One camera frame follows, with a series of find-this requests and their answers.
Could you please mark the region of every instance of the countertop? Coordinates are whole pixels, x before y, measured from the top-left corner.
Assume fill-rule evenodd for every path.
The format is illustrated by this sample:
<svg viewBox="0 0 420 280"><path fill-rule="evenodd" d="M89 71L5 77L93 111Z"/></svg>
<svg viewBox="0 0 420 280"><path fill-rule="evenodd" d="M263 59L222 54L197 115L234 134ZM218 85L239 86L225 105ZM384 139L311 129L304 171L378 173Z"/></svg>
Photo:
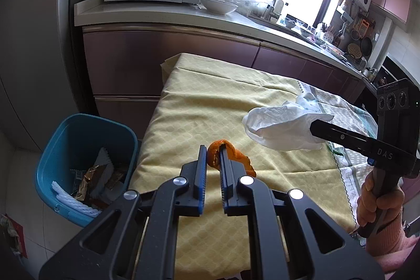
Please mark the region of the countertop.
<svg viewBox="0 0 420 280"><path fill-rule="evenodd" d="M320 59L362 79L362 74L329 51L275 29L254 23L237 12L219 15L196 5L160 2L104 2L85 0L74 5L74 25L105 23L168 23L213 29L284 46Z"/></svg>

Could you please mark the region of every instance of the white tile floor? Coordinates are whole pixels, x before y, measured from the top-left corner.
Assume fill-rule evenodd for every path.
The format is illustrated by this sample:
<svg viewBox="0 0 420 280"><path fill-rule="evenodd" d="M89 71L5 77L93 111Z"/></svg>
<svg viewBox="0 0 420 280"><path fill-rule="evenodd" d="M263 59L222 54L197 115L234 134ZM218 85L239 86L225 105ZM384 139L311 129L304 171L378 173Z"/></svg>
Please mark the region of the white tile floor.
<svg viewBox="0 0 420 280"><path fill-rule="evenodd" d="M40 153L16 149L6 195L6 213L24 228L28 259L23 258L23 263L35 279L42 265L81 230L39 198L34 175L40 156Z"/></svg>

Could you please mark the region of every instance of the hand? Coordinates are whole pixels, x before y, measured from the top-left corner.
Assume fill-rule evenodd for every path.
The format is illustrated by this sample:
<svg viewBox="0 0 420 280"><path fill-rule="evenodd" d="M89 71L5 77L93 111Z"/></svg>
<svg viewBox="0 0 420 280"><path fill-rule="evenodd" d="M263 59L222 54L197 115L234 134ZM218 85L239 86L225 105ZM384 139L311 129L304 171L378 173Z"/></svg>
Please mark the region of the hand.
<svg viewBox="0 0 420 280"><path fill-rule="evenodd" d="M368 222L373 223L375 221L377 208L388 210L382 224L390 223L399 215L404 203L404 192L400 186L397 186L390 193L376 198L372 193L373 185L373 174L371 172L366 176L362 185L362 194L358 198L357 216L361 227L364 227Z"/></svg>

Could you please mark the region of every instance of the sink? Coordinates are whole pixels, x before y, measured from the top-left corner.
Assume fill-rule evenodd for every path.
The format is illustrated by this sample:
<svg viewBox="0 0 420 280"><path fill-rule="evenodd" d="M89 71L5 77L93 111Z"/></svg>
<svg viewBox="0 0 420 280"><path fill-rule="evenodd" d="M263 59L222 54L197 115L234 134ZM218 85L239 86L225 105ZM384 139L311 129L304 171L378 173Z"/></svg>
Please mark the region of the sink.
<svg viewBox="0 0 420 280"><path fill-rule="evenodd" d="M283 25L279 25L279 24L273 23L273 22L268 21L268 20L263 19L263 18L254 17L253 15L248 16L248 18L251 21L253 21L254 23L257 23L259 25L262 25L262 26L267 27L267 28L270 28L270 29L281 31L282 33L285 33L287 35L290 35L290 36L299 38L300 40L303 40L304 42L309 43L309 44L311 44L311 45L319 48L319 46L316 45L314 42L312 42L309 38L303 37L298 32L296 32L296 31L294 31L292 29L289 29L289 28L287 28L287 27L285 27Z"/></svg>

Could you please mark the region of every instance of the blue trash can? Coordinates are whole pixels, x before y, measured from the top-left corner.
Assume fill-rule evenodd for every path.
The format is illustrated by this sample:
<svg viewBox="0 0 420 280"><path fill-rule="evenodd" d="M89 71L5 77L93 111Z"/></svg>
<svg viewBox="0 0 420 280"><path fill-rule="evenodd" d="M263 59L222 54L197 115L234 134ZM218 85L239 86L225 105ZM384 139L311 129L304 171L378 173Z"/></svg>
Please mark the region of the blue trash can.
<svg viewBox="0 0 420 280"><path fill-rule="evenodd" d="M137 162L137 137L127 126L93 115L74 114L65 119L48 142L36 169L35 188L39 197L55 212L81 227L93 218L59 202L51 183L56 181L71 193L74 173L70 169L92 167L101 147L106 148L114 165L129 166L124 182L126 190Z"/></svg>

